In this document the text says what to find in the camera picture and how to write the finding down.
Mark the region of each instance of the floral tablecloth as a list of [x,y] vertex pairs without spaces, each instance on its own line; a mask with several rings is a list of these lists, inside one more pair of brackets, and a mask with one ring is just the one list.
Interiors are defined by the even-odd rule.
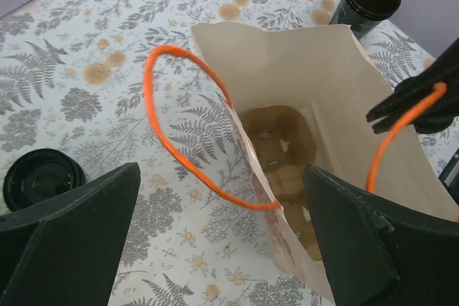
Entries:
[[[276,269],[259,213],[216,197],[158,144],[141,79],[156,45],[193,49],[195,23],[310,27],[326,24],[337,1],[39,0],[0,21],[1,177],[36,148],[68,154],[89,179],[140,164],[141,190],[110,306],[330,305]],[[361,43],[391,86],[432,63],[388,21]],[[216,87],[179,59],[163,59],[156,69],[165,131],[222,188],[253,200],[230,125],[206,130],[226,114]],[[437,173],[458,141],[455,124],[420,136]],[[1,201],[0,214],[6,212]]]

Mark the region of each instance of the orange cord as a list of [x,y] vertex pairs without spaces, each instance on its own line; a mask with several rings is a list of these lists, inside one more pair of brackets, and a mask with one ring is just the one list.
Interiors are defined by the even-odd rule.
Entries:
[[164,135],[163,131],[161,130],[161,126],[158,122],[158,117],[156,116],[155,110],[155,103],[154,103],[154,96],[153,96],[153,66],[155,65],[156,60],[162,54],[170,54],[175,57],[185,57],[190,59],[192,62],[200,66],[219,86],[220,90],[223,92],[225,102],[231,107],[232,103],[230,100],[230,96],[226,88],[223,85],[223,82],[218,78],[217,74],[211,70],[211,68],[203,62],[198,56],[194,55],[188,50],[185,50],[180,47],[172,46],[172,45],[162,45],[157,46],[148,56],[145,65],[145,74],[143,76],[143,91],[145,94],[145,102],[146,102],[146,109],[148,112],[148,118],[150,120],[150,124],[153,127],[156,136],[158,139],[163,143],[164,147],[178,160],[183,166],[188,168],[197,178],[199,178],[202,183],[208,186],[211,190],[217,193],[220,197],[228,200],[234,204],[238,204],[242,207],[247,209],[251,209],[253,211],[271,211],[273,209],[279,209],[280,203],[279,201],[270,202],[267,204],[251,204],[246,202],[242,199],[239,199],[225,191],[223,191],[217,184],[212,182],[209,177],[207,177],[204,173],[202,173],[191,161],[188,160],[183,154],[181,154],[169,139]]
[[415,106],[410,108],[397,122],[392,126],[389,134],[381,142],[373,158],[373,163],[368,172],[368,179],[366,180],[366,191],[374,193],[374,181],[378,172],[379,164],[381,163],[382,156],[395,136],[400,132],[403,127],[412,123],[429,107],[435,104],[446,93],[446,84],[444,82],[437,82],[433,85],[434,91],[426,98],[422,99]]

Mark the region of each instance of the black plastic container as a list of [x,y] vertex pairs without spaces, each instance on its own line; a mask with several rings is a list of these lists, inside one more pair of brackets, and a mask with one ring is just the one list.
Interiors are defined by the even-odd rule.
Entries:
[[341,0],[330,24],[349,24],[357,39],[390,18],[402,0]]
[[85,184],[85,174],[58,150],[33,150],[14,162],[6,174],[3,192],[11,211],[27,208]]

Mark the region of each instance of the floral pattern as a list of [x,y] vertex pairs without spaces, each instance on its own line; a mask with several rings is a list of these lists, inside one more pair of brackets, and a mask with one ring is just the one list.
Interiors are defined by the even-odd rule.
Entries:
[[[325,25],[338,1],[37,0],[0,21],[0,176],[44,147],[74,158],[88,179],[129,161],[141,167],[110,306],[330,305],[275,267],[270,243],[289,250],[275,212],[221,200],[158,142],[142,104],[142,76],[157,45],[194,50],[193,24]],[[393,87],[433,61],[388,21],[361,43]],[[225,191],[254,201],[260,181],[215,85],[191,63],[164,57],[154,88],[160,122],[177,148]],[[437,173],[458,141],[457,122],[420,136]]]

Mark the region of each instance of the paper bag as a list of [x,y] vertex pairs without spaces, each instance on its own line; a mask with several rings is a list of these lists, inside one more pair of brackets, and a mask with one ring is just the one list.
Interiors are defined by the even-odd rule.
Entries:
[[[225,22],[198,24],[191,31],[198,52],[227,87],[259,201],[274,196],[238,116],[273,105],[294,107],[307,120],[315,165],[364,188],[384,137],[373,134],[365,115],[392,91],[347,26],[266,32]],[[411,126],[385,153],[375,187],[377,195],[416,211],[458,218],[458,206],[435,176]],[[323,264],[309,257],[283,211],[265,212],[265,218],[279,268],[333,300]]]

